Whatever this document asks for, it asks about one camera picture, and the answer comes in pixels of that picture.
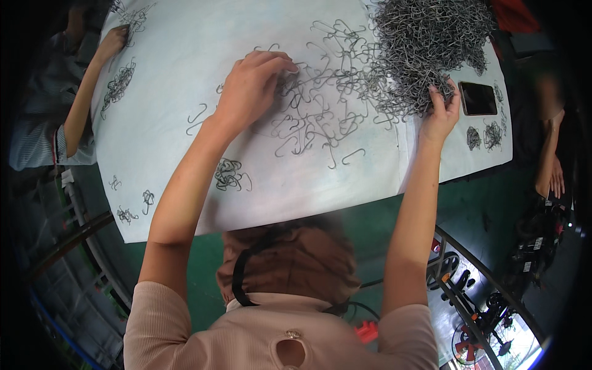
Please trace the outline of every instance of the metal frame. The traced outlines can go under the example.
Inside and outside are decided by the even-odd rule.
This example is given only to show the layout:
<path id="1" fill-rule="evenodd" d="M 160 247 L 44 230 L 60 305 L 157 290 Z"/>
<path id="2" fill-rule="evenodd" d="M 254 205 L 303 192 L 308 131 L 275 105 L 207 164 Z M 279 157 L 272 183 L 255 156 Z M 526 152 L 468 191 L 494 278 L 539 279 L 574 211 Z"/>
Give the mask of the metal frame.
<path id="1" fill-rule="evenodd" d="M 522 319 L 528 325 L 528 327 L 534 334 L 535 338 L 539 341 L 539 343 L 543 343 L 546 337 L 543 334 L 543 331 L 541 330 L 539 325 L 536 323 L 534 317 L 530 314 L 530 312 L 528 312 L 528 310 L 522 304 L 522 302 L 520 302 L 519 299 L 514 297 L 514 295 L 512 295 L 508 291 L 508 289 L 504 286 L 503 283 L 499 282 L 493 277 L 493 273 L 491 272 L 491 270 L 489 270 L 480 260 L 478 260 L 473 254 L 471 254 L 471 252 L 466 250 L 466 248 L 464 248 L 459 242 L 457 242 L 453 237 L 448 235 L 447 232 L 442 230 L 442 228 L 440 228 L 437 225 L 436 234 L 438 234 L 442 238 L 442 241 L 440 243 L 439 257 L 434 262 L 428 264 L 427 273 L 431 274 L 432 277 L 434 277 L 438 285 L 444 291 L 446 296 L 450 299 L 450 302 L 458 310 L 458 313 L 462 317 L 463 321 L 471 329 L 473 334 L 475 334 L 475 337 L 479 341 L 479 344 L 483 346 L 483 349 L 489 357 L 489 360 L 491 361 L 493 367 L 496 370 L 503 370 L 503 367 L 497 359 L 495 352 L 493 352 L 486 338 L 483 336 L 483 334 L 477 327 L 475 320 L 471 318 L 471 314 L 466 310 L 465 306 L 461 304 L 461 302 L 458 300 L 458 295 L 454 293 L 451 290 L 451 288 L 449 288 L 447 284 L 444 281 L 442 281 L 441 278 L 438 278 L 442 271 L 442 262 L 444 260 L 444 254 L 446 253 L 446 246 L 448 244 L 454 247 L 454 249 L 456 249 L 458 253 L 460 253 L 464 258 L 466 258 L 471 264 L 473 264 L 477 268 L 477 270 L 479 270 L 479 272 L 483 274 L 483 276 L 485 276 L 485 278 L 494 286 L 494 288 L 497 289 L 502 294 L 502 296 L 508 301 L 509 306 L 511 306 L 516 311 L 516 313 L 518 313 L 522 317 Z M 448 284 L 450 284 L 451 287 L 453 286 L 450 280 L 448 280 Z"/>

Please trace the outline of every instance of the phone screen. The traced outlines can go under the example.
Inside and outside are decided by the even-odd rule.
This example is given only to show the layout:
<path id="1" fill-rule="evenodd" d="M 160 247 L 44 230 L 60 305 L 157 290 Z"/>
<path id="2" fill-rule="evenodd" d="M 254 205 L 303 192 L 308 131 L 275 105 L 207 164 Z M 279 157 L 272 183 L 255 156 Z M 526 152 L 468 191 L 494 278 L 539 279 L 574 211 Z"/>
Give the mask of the phone screen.
<path id="1" fill-rule="evenodd" d="M 497 114 L 496 98 L 493 88 L 471 82 L 459 82 L 462 108 L 465 115 L 495 115 Z"/>

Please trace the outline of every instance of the beige shirt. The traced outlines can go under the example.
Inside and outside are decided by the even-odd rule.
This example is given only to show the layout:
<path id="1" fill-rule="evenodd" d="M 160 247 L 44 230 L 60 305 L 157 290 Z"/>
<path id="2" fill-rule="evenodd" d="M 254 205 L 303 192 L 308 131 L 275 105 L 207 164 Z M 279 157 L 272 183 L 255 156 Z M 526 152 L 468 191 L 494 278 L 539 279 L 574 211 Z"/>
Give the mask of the beige shirt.
<path id="1" fill-rule="evenodd" d="M 366 349 L 348 323 L 321 313 L 330 304 L 315 298 L 249 293 L 260 304 L 233 301 L 227 313 L 191 335 L 185 301 L 157 282 L 134 289 L 124 336 L 126 370 L 136 369 L 437 369 L 438 354 L 430 310 L 400 307 L 378 325 L 380 352 Z M 301 366 L 283 366 L 276 344 L 296 331 L 305 352 Z"/>

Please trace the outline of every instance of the white tablecloth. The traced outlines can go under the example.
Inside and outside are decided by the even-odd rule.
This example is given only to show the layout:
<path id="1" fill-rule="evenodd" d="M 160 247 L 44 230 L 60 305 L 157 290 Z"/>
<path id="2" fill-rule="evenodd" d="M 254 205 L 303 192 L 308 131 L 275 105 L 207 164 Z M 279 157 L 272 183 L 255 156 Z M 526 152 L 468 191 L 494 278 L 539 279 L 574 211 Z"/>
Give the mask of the white tablecloth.
<path id="1" fill-rule="evenodd" d="M 373 40 L 370 31 L 361 31 L 368 18 L 358 0 L 125 1 L 124 9 L 107 17 L 101 38 L 130 20 L 134 21 L 130 46 L 103 68 L 91 107 L 105 193 L 126 243 L 147 239 L 158 200 L 200 127 L 193 126 L 214 112 L 221 84 L 235 60 L 257 46 L 279 47 L 295 62 L 309 66 L 301 65 L 298 78 L 306 71 L 338 69 L 341 59 L 330 52 L 329 58 L 323 58 L 327 34 L 319 29 L 324 26 L 318 20 L 338 24 L 336 28 L 346 24 Z M 463 67 L 450 72 L 451 77 L 455 82 L 496 83 L 506 96 L 490 43 L 484 51 L 489 64 L 482 76 Z M 355 93 L 341 95 L 335 85 L 316 82 L 306 85 L 308 100 L 300 103 L 298 112 L 289 107 L 292 95 L 278 99 L 272 114 L 231 144 L 224 158 L 240 162 L 240 168 L 227 162 L 229 171 L 221 173 L 222 182 L 213 179 L 196 235 L 319 214 L 404 191 L 421 119 L 408 118 L 388 130 L 389 122 L 375 123 L 384 121 L 384 115 L 356 99 Z M 461 111 L 444 145 L 441 181 L 512 158 L 507 98 L 498 102 L 500 113 L 502 109 L 505 135 L 501 146 L 491 150 L 483 144 L 469 150 L 466 131 L 473 126 L 483 139 L 485 125 L 493 120 L 501 125 L 501 115 L 466 117 Z M 339 141 L 324 146 L 327 140 L 314 134 L 307 137 L 306 127 L 293 133 L 300 128 L 294 127 L 298 120 L 286 116 L 306 113 L 321 117 L 323 127 Z M 361 113 L 367 117 L 346 120 Z M 340 121 L 342 125 L 356 121 L 357 129 L 350 133 L 353 129 L 340 128 Z M 341 138 L 339 130 L 349 134 Z"/>

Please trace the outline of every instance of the pile of metal hooks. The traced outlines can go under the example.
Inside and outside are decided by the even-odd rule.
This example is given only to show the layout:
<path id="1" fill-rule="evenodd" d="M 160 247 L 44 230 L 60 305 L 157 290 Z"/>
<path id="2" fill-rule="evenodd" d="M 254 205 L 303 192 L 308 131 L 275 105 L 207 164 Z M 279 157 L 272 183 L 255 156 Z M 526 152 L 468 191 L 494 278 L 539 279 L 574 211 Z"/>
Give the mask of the pile of metal hooks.
<path id="1" fill-rule="evenodd" d="M 389 85 L 381 111 L 423 115 L 431 103 L 429 85 L 452 96 L 443 71 L 465 62 L 478 75 L 486 70 L 486 37 L 497 28 L 483 0 L 389 0 L 368 6 L 380 52 L 364 71 L 368 86 Z"/>

